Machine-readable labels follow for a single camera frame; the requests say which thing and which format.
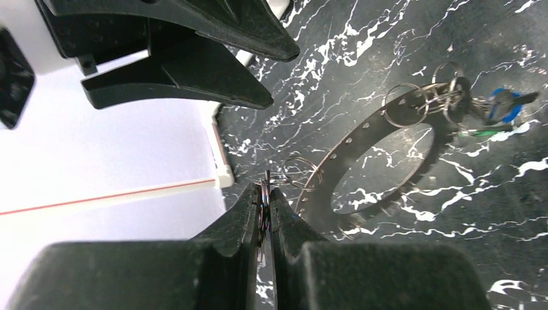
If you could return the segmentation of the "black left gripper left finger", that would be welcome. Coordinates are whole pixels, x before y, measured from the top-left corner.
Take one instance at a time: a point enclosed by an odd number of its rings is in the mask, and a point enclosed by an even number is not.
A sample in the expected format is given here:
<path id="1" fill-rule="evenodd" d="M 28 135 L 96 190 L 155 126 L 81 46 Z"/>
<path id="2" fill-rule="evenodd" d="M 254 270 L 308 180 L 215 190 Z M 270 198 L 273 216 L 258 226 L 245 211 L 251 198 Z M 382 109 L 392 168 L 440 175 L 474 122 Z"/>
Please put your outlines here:
<path id="1" fill-rule="evenodd" d="M 8 309 L 252 309 L 260 187 L 188 240 L 61 242 L 32 260 Z"/>

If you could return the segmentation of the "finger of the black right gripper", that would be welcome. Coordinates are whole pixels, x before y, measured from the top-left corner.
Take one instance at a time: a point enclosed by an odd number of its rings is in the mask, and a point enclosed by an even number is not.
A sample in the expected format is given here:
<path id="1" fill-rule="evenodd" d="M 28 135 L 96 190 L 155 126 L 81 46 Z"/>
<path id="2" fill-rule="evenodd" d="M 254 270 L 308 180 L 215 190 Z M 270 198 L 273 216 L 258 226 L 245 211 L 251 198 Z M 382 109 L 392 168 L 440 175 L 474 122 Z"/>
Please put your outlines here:
<path id="1" fill-rule="evenodd" d="M 123 15 L 165 21 L 275 61 L 289 62 L 300 53 L 266 1 L 44 1 L 44 5 L 57 17 Z"/>
<path id="2" fill-rule="evenodd" d="M 81 85 L 95 109 L 145 99 L 216 101 L 259 110 L 273 104 L 271 93 L 223 44 L 197 35 Z"/>

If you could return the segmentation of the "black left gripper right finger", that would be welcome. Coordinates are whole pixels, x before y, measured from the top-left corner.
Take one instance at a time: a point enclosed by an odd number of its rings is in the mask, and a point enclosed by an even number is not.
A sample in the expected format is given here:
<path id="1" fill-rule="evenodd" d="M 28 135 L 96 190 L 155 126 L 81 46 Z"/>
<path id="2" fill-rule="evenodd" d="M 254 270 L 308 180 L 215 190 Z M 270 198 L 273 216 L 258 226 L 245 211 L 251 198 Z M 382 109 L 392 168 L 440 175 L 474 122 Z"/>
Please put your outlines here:
<path id="1" fill-rule="evenodd" d="M 459 250 L 428 243 L 327 240 L 270 194 L 277 309 L 490 309 Z"/>

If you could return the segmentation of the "black key fob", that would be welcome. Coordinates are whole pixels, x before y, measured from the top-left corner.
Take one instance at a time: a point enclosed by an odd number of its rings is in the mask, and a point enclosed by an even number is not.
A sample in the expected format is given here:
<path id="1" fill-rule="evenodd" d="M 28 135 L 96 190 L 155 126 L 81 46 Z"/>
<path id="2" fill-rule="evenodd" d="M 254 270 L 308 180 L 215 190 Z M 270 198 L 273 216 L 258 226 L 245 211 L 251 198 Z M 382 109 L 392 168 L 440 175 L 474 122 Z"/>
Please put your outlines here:
<path id="1" fill-rule="evenodd" d="M 265 243 L 271 236 L 271 174 L 269 170 L 264 172 L 260 180 L 260 200 L 258 203 L 258 262 L 262 267 L 266 265 Z"/>

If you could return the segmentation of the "green key tag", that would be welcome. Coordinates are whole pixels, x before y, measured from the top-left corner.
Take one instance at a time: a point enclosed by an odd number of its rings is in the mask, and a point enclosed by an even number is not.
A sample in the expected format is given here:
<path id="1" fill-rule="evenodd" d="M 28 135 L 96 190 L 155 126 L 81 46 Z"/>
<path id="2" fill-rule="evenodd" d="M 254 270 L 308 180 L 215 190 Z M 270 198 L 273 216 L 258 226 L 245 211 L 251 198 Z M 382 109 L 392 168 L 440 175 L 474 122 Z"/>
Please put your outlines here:
<path id="1" fill-rule="evenodd" d="M 499 132 L 510 132 L 512 127 L 489 127 L 484 129 L 470 129 L 462 130 L 457 133 L 457 137 L 482 137 L 482 136 L 493 136 Z"/>

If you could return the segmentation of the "blue key tag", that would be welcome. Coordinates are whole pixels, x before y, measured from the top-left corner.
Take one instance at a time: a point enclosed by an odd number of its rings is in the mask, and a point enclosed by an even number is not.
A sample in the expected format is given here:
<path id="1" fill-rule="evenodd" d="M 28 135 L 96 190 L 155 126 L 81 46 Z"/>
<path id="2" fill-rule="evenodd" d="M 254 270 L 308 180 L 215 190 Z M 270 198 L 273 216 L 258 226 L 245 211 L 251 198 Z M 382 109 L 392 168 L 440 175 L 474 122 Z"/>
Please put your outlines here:
<path id="1" fill-rule="evenodd" d="M 488 99 L 490 109 L 485 124 L 511 123 L 521 112 L 523 106 L 533 103 L 539 95 L 538 91 L 519 94 L 507 88 L 498 88 Z"/>

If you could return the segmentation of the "white PVC pipe frame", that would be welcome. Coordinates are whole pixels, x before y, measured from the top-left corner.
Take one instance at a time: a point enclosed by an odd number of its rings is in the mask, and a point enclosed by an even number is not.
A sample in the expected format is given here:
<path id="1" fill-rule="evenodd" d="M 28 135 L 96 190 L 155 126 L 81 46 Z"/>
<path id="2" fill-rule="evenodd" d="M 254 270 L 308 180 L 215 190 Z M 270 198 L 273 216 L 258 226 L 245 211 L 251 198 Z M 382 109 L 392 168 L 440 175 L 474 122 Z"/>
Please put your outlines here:
<path id="1" fill-rule="evenodd" d="M 225 161 L 211 153 L 219 139 L 209 137 L 221 103 L 145 99 L 96 109 L 81 85 L 194 30 L 130 15 L 57 17 L 44 1 L 2 1 L 2 28 L 36 75 L 17 126 L 1 124 L 2 215 L 229 184 Z"/>

